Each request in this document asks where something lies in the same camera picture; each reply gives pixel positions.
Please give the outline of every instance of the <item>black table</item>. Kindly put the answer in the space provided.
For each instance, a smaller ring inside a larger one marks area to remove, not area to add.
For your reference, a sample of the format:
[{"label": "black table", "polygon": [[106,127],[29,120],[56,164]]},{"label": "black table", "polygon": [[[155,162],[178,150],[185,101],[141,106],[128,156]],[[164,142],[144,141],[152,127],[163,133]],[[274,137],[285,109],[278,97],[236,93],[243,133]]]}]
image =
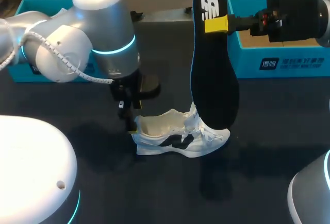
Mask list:
[{"label": "black table", "polygon": [[[170,48],[177,40],[153,43]],[[140,46],[142,69],[162,83],[160,96],[143,102],[143,115],[188,111],[191,53],[182,49],[192,44],[161,54]],[[330,78],[240,80],[229,141],[195,159],[135,155],[106,85],[15,84],[6,71],[0,85],[1,115],[44,120],[71,141],[83,224],[292,223],[290,180],[330,148]]]}]

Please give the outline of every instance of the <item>shoe sole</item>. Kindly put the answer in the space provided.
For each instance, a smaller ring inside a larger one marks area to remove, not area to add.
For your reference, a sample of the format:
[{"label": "shoe sole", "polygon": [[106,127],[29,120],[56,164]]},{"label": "shoe sole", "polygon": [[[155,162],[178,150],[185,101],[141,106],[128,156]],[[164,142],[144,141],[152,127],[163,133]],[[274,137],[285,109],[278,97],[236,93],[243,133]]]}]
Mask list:
[{"label": "shoe sole", "polygon": [[[219,15],[227,15],[227,0],[218,0]],[[205,33],[201,0],[193,0],[194,53],[190,72],[193,102],[203,122],[214,130],[234,123],[239,104],[239,85],[229,60],[227,34]]]},{"label": "shoe sole", "polygon": [[186,157],[189,158],[196,158],[201,157],[206,154],[212,153],[216,151],[217,149],[221,148],[225,143],[221,144],[218,147],[212,148],[210,150],[204,150],[204,151],[186,151],[179,148],[173,148],[171,146],[168,147],[159,147],[154,145],[138,145],[136,149],[136,154],[139,156],[155,156],[157,154],[167,153],[167,152],[177,152],[180,153]]}]

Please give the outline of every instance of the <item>sneaker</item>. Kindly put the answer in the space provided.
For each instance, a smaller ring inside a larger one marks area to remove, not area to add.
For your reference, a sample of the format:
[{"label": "sneaker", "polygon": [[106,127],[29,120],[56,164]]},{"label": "sneaker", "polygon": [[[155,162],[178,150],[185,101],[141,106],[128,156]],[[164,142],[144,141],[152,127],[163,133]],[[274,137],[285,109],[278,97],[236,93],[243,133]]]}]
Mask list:
[{"label": "sneaker", "polygon": [[213,130],[199,117],[194,103],[187,113],[174,109],[160,115],[137,116],[138,132],[132,134],[138,155],[178,152],[195,158],[211,153],[226,143],[228,129]]}]

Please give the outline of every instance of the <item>shoelace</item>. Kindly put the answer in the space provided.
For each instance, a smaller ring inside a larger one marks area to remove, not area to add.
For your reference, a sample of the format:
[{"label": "shoelace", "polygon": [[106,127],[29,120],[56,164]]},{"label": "shoelace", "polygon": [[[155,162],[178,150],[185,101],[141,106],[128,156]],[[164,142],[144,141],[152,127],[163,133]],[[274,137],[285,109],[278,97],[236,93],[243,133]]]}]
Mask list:
[{"label": "shoelace", "polygon": [[194,129],[189,130],[186,128],[187,133],[184,136],[189,134],[197,133],[202,136],[202,139],[206,141],[209,145],[212,143],[214,139],[222,140],[223,135],[214,134],[212,132],[207,131],[204,127],[201,127],[200,122],[196,122]]},{"label": "shoelace", "polygon": [[207,130],[204,129],[204,127],[200,128],[201,134],[202,134],[202,138],[208,142],[209,144],[214,140],[214,139],[220,139],[222,140],[223,135],[217,135],[214,133],[211,133]]}]

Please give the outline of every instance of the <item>small hole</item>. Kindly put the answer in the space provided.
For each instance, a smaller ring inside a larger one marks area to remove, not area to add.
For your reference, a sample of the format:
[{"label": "small hole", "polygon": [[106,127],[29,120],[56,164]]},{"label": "small hole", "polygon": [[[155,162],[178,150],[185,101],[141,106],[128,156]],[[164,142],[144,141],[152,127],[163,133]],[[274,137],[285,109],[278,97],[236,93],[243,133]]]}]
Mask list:
[{"label": "small hole", "polygon": [[59,189],[65,189],[65,184],[64,184],[63,181],[57,181],[56,186],[57,186]]}]

